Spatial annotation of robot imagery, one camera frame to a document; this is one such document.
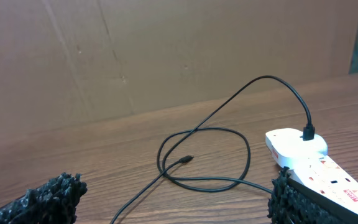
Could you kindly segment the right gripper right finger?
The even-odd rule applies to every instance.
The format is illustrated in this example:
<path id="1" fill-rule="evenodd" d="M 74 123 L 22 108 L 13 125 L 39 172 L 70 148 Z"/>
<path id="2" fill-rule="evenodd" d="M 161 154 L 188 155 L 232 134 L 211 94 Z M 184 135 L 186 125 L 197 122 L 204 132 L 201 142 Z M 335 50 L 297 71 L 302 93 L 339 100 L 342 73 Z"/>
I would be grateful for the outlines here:
<path id="1" fill-rule="evenodd" d="M 291 179 L 284 167 L 272 180 L 268 215 L 278 224 L 358 224 L 358 214 Z"/>

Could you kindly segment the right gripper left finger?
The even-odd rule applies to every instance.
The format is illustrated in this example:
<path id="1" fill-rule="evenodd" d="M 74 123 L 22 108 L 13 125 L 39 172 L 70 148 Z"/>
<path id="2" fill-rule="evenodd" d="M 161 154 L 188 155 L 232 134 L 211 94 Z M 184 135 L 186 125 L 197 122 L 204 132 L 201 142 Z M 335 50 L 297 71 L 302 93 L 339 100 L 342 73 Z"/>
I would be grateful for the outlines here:
<path id="1" fill-rule="evenodd" d="M 0 224 L 74 224 L 76 206 L 88 190 L 80 177 L 64 172 L 36 189 L 27 190 L 0 208 Z"/>

